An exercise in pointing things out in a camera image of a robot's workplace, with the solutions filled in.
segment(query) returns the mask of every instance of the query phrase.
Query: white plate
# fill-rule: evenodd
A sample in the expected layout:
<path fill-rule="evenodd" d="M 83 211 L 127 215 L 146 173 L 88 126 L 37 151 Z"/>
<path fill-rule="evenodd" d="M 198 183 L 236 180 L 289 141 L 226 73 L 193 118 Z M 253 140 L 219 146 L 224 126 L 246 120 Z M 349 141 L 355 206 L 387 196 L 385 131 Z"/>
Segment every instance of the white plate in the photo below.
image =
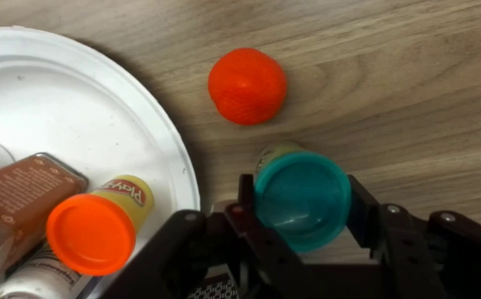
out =
<path fill-rule="evenodd" d="M 178 210 L 200 210 L 190 155 L 175 125 L 128 72 L 70 38 L 0 28 L 0 145 L 22 160 L 47 151 L 97 188 L 146 180 L 156 210 L 138 248 Z"/>

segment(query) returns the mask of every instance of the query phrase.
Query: bottle cap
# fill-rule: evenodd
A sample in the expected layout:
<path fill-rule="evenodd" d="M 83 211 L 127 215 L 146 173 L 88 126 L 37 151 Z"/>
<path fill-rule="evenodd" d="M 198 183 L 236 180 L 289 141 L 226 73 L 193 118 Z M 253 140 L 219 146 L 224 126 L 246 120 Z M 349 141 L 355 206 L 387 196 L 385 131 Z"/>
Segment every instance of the bottle cap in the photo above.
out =
<path fill-rule="evenodd" d="M 108 276 L 127 264 L 137 229 L 115 203 L 97 195 L 77 195 L 52 211 L 47 239 L 69 268 L 88 276 Z"/>

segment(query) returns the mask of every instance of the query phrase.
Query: wood grain surface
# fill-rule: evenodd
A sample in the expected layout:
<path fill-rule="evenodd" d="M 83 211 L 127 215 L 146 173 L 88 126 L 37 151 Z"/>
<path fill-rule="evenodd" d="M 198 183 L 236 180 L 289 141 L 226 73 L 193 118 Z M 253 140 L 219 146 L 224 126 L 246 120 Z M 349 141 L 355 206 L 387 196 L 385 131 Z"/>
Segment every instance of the wood grain surface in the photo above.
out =
<path fill-rule="evenodd" d="M 481 0 L 0 0 L 0 25 L 77 38 L 161 102 L 196 161 L 205 208 L 233 200 L 261 148 L 296 140 L 380 201 L 481 221 Z M 289 97 L 261 126 L 216 113 L 213 63 L 256 47 Z M 350 261 L 349 234 L 311 261 Z"/>

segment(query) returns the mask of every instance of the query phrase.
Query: teal cup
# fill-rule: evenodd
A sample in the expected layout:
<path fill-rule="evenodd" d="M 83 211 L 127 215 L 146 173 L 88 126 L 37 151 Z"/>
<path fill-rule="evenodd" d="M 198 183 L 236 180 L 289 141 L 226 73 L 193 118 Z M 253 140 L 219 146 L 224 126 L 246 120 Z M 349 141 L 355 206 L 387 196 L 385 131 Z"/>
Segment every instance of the teal cup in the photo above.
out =
<path fill-rule="evenodd" d="M 258 218 L 296 253 L 324 248 L 346 228 L 352 186 L 327 156 L 282 143 L 263 151 L 254 180 Z"/>

